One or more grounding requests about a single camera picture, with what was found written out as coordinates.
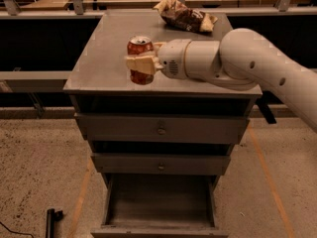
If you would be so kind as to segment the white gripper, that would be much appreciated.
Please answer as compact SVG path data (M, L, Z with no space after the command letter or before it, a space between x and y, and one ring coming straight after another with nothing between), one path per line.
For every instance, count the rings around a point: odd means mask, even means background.
M185 52L190 39L176 39L170 42L153 43L155 56L125 57L128 69L154 75L158 70L173 79L186 79Z

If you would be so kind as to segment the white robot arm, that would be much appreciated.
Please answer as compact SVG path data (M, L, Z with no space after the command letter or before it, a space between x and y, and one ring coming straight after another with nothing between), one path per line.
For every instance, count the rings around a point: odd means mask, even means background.
M317 130L317 73L290 59L268 39L245 28L220 41L176 39L153 43L136 36L128 69L173 79L199 79L213 85L246 89L259 85L273 93L312 130Z

